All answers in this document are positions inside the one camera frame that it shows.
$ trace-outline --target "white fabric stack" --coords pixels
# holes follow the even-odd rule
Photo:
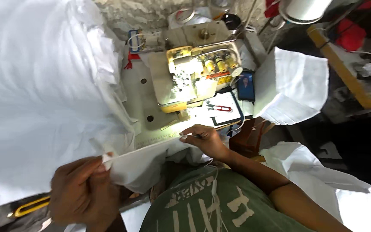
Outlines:
[[[256,71],[254,88],[254,118],[299,123],[320,113],[327,100],[327,59],[275,47]]]
[[[353,232],[371,231],[371,185],[324,167],[304,145],[279,142],[260,151],[268,167],[286,176]]]
[[[91,0],[0,0],[0,205],[49,192],[65,163],[134,150],[124,43],[102,25]]]

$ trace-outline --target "wooden plank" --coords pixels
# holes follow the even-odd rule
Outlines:
[[[333,67],[339,77],[353,93],[356,100],[362,105],[363,108],[371,109],[371,96],[366,93],[363,85],[345,66],[344,62],[340,59],[336,52],[333,51],[328,44],[326,44],[328,40],[321,34],[320,31],[321,30],[316,25],[312,25],[309,29],[307,29],[307,34],[313,40],[316,47],[320,47],[321,53],[328,59],[328,63]]]

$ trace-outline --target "wall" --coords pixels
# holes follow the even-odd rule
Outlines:
[[[131,29],[157,29],[168,26],[167,16],[180,8],[191,6],[191,0],[94,0],[101,9],[108,26],[122,40],[127,39]],[[210,4],[196,1],[201,6]],[[258,0],[251,25],[262,27],[266,19],[263,16],[265,0]],[[243,21],[247,17],[252,0],[236,0],[233,12],[238,12]]]

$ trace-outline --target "finger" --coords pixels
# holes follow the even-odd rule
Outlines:
[[[84,183],[101,166],[103,159],[101,156],[81,165],[69,174],[71,180],[80,185]]]
[[[76,160],[74,162],[65,164],[63,166],[60,166],[55,171],[55,173],[63,174],[63,175],[68,175],[71,172],[73,172],[75,169],[77,169],[78,167],[80,167],[81,165],[85,164],[87,161],[93,160],[95,158],[96,157],[94,157],[94,156],[90,156],[90,157],[82,158],[82,159]]]
[[[180,138],[180,141],[199,147],[203,142],[201,139],[197,139],[194,136],[187,136],[186,139]]]
[[[105,191],[107,191],[108,186],[111,184],[110,171],[91,176],[89,182],[94,198],[105,196]]]
[[[183,134],[202,134],[202,133],[208,133],[211,129],[212,129],[212,127],[209,127],[209,126],[195,124],[194,126],[183,130],[181,133],[183,133]]]
[[[90,204],[90,198],[86,194],[82,194],[76,201],[75,201],[75,206],[76,208],[74,209],[74,213],[80,214],[83,213],[87,207]]]

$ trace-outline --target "red cloth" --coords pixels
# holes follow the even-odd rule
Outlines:
[[[347,51],[356,51],[363,46],[366,31],[353,21],[344,18],[337,26],[337,33],[341,33],[336,43]]]
[[[279,15],[279,3],[273,5],[274,2],[279,2],[279,0],[266,0],[265,1],[265,12],[264,16],[266,18],[271,18]]]
[[[138,54],[131,54],[130,51],[128,51],[128,63],[127,65],[124,67],[124,69],[132,69],[133,68],[133,64],[131,63],[131,60],[140,60],[140,56]]]
[[[370,8],[371,8],[371,0],[367,0],[363,4],[361,4],[358,9],[370,9]]]

